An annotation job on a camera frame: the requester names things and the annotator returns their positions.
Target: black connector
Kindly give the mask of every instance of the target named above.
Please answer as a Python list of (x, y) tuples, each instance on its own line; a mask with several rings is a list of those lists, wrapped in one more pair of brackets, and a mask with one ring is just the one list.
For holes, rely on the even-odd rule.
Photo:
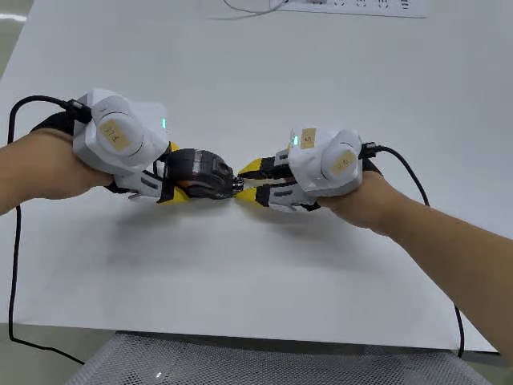
[(362, 150), (360, 151), (359, 159), (375, 158), (379, 152), (378, 146), (374, 142), (362, 144)]
[(71, 114), (73, 119), (78, 120), (80, 123), (88, 124), (93, 120), (91, 108), (77, 100), (67, 101), (66, 106), (63, 108)]

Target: wrist strap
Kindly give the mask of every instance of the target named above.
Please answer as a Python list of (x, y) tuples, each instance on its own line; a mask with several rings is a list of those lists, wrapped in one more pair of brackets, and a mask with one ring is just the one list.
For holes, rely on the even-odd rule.
[(53, 128), (54, 130), (59, 130), (67, 135), (73, 136), (75, 119), (69, 112), (59, 112), (45, 119), (43, 122), (32, 128), (30, 132), (37, 131), (41, 128)]

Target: white table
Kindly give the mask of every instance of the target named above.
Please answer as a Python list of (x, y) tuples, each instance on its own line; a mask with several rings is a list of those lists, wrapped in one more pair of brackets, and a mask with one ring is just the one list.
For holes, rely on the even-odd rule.
[[(294, 124), (348, 126), (403, 153), (434, 206), (513, 237), (512, 5), (479, 3), (433, 1), (424, 20), (277, 12), (231, 22), (210, 19), (232, 15), (214, 0), (38, 0), (0, 84), (0, 134), (18, 99), (93, 87), (162, 101), (176, 143), (235, 169), (283, 148)], [(17, 134), (52, 111), (22, 110)], [(377, 164), (418, 196), (398, 162)], [(5, 322), (13, 213), (0, 239)], [(405, 252), (325, 210), (159, 207), (101, 188), (32, 201), (18, 285), (16, 322), (27, 324), (458, 345), (450, 300)], [(465, 327), (467, 348), (493, 349)]]

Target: power strip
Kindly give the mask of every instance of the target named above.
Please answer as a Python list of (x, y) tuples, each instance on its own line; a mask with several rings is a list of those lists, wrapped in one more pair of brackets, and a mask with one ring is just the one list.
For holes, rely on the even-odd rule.
[[(289, 0), (279, 10), (327, 14), (369, 14), (399, 18), (425, 18), (427, 0)], [(270, 0), (271, 7), (281, 0)]]

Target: label sticker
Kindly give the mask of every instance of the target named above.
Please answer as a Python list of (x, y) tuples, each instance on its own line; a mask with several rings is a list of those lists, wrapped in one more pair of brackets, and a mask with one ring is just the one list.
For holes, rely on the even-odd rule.
[(303, 132), (301, 133), (301, 150), (315, 146), (316, 130), (316, 128), (303, 128)]
[(329, 170), (334, 175), (341, 175), (355, 160), (356, 155), (350, 150), (347, 150), (335, 160), (335, 163), (333, 163), (333, 166), (331, 166)]
[(100, 126), (99, 130), (116, 151), (123, 151), (131, 146), (131, 141), (128, 140), (123, 129), (114, 120), (108, 120)]

